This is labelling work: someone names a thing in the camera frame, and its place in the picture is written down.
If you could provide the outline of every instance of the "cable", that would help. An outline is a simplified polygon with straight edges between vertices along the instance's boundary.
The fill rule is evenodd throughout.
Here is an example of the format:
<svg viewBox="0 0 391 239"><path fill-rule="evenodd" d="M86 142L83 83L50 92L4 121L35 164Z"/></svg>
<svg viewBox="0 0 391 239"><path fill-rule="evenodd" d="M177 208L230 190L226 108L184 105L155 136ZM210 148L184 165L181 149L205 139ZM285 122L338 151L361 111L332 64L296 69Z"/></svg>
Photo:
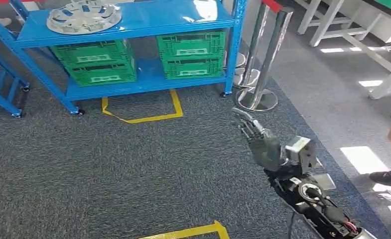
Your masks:
<svg viewBox="0 0 391 239"><path fill-rule="evenodd" d="M357 231L357 227L352 223L352 222L344 222L344 225L349 227L349 229L351 229L351 231L355 234L358 233Z"/></svg>
<svg viewBox="0 0 391 239"><path fill-rule="evenodd" d="M295 212L292 212L292 216L290 217L290 222L288 225L288 239L292 238L292 226L293 226L294 219L295 219Z"/></svg>

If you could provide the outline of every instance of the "yellow floor tape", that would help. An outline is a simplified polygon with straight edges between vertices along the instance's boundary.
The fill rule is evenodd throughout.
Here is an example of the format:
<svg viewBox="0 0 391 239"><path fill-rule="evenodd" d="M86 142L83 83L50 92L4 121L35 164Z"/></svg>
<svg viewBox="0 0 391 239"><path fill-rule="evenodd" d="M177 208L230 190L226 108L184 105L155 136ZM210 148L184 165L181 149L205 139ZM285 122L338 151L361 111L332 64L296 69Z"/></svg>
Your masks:
<svg viewBox="0 0 391 239"><path fill-rule="evenodd" d="M175 113L173 113L173 114L162 115L162 116L152 116L152 117L146 117L146 118L140 118L140 119L126 120L126 119L123 119L121 117L118 117L118 116L112 114L110 111L108 111L106 109L107 106L109 105L109 100L108 100L107 97L103 97L102 98L102 112L107 114L107 115L116 117L120 121L123 121L123 122L126 122L126 123L142 123L142 122L150 122L150 121L157 121L157 120L163 120L163 119L165 120L165 119L182 117L183 116L183 112L182 112L181 103L180 103L179 98L178 98L178 94L176 93L175 89L170 89L169 91L170 91L170 95L172 96L173 106L175 107Z"/></svg>
<svg viewBox="0 0 391 239"><path fill-rule="evenodd" d="M214 233L214 232L219 233L220 239L229 239L229 235L228 232L226 231L226 228L222 226L218 221L214 221L213 224L207 226L190 228L190 229L185 229L185 230L170 232L170 233L163 233L163 234L144 237L140 239L179 239L179 238L187 238L187 237L192 237L192 236L197 236L197 235L202 235L207 233Z"/></svg>

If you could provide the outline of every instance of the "black shoe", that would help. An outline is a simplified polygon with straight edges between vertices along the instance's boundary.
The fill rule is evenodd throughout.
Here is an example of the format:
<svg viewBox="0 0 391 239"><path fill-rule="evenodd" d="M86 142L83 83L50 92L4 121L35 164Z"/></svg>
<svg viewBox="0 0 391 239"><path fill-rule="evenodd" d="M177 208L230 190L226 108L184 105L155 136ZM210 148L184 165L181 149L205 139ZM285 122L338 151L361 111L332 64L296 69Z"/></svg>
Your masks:
<svg viewBox="0 0 391 239"><path fill-rule="evenodd" d="M371 173L370 179L376 183L391 186L391 171Z"/></svg>

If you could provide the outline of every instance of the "red barrier belt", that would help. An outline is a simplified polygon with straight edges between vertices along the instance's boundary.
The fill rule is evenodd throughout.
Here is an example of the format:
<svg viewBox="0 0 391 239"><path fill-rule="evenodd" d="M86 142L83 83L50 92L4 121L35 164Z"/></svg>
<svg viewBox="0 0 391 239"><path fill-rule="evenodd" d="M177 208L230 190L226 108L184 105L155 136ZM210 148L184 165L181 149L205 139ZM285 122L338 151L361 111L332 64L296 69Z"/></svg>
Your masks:
<svg viewBox="0 0 391 239"><path fill-rule="evenodd" d="M270 7L274 12L279 12L282 9L282 5L278 4L274 0L261 0L264 4Z"/></svg>

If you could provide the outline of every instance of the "stanchion base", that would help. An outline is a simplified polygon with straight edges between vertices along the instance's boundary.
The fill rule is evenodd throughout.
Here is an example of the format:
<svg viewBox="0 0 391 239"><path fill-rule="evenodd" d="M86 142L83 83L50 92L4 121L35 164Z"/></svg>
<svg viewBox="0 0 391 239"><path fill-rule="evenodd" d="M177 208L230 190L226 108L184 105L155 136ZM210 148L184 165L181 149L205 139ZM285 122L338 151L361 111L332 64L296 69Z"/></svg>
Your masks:
<svg viewBox="0 0 391 239"><path fill-rule="evenodd" d="M260 103L254 109L249 108L251 101L254 99L255 88L242 89L236 93L236 103L242 109L254 112L261 113L273 109L277 103L278 99L276 94L268 89L264 89L261 93Z"/></svg>
<svg viewBox="0 0 391 239"><path fill-rule="evenodd" d="M228 57L228 52L227 51L225 51L225 57L223 58L223 65L226 67L227 66L227 64L228 64L228 59L227 59L227 57ZM243 66L245 65L245 63L247 62L247 58L245 57L245 55L244 54L242 54L241 52L238 52L238 56L237 56L237 58L236 58L236 65L235 65L235 67L236 68L240 68L240 67L242 67L243 68Z"/></svg>
<svg viewBox="0 0 391 239"><path fill-rule="evenodd" d="M235 69L235 76L240 76L240 75L243 75L245 72L245 68L242 67L242 68L236 68Z"/></svg>
<svg viewBox="0 0 391 239"><path fill-rule="evenodd" d="M234 87L236 87L238 89L255 87L257 84L257 81L259 80L259 76L260 76L260 71L257 69L252 69L251 75L250 75L250 80L247 82L246 85L242 86L241 82L243 80L244 74L235 75L234 76Z"/></svg>
<svg viewBox="0 0 391 239"><path fill-rule="evenodd" d="M236 58L236 67L241 67L245 65L245 62L247 61L247 58L245 55L243 55L241 52L238 52L238 56Z"/></svg>

